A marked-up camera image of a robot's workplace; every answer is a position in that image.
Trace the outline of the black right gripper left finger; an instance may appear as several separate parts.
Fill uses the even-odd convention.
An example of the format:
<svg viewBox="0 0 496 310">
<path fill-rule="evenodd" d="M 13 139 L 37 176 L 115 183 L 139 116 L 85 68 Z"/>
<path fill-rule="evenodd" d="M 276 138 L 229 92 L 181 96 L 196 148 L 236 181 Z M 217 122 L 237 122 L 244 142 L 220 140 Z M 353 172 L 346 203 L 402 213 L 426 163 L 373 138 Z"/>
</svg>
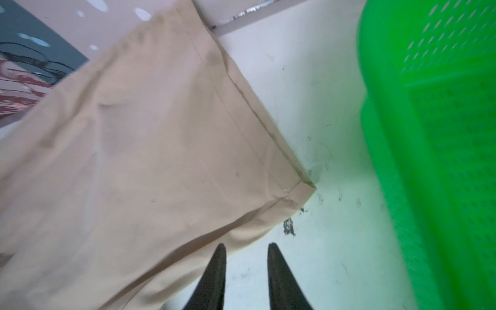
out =
<svg viewBox="0 0 496 310">
<path fill-rule="evenodd" d="M 183 310 L 223 310 L 226 267 L 226 247 L 219 244 Z"/>
</svg>

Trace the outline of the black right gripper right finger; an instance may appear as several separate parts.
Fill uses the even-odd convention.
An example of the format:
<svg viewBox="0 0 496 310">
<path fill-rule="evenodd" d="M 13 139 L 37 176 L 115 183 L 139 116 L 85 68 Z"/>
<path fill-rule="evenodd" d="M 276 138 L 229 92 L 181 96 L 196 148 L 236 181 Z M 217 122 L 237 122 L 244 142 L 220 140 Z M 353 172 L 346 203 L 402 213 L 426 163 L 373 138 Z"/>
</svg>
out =
<svg viewBox="0 0 496 310">
<path fill-rule="evenodd" d="M 275 243 L 268 247 L 267 271 L 270 309 L 313 309 Z"/>
</svg>

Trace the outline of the beige shorts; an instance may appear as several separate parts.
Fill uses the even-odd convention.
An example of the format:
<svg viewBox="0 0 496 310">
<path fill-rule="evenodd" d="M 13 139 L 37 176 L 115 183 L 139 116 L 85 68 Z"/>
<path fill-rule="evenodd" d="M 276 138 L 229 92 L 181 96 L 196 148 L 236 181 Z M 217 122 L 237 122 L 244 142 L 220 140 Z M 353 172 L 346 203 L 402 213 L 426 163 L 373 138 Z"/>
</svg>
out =
<svg viewBox="0 0 496 310">
<path fill-rule="evenodd" d="M 257 95 L 177 1 L 1 141 L 1 308 L 160 309 L 315 192 Z"/>
</svg>

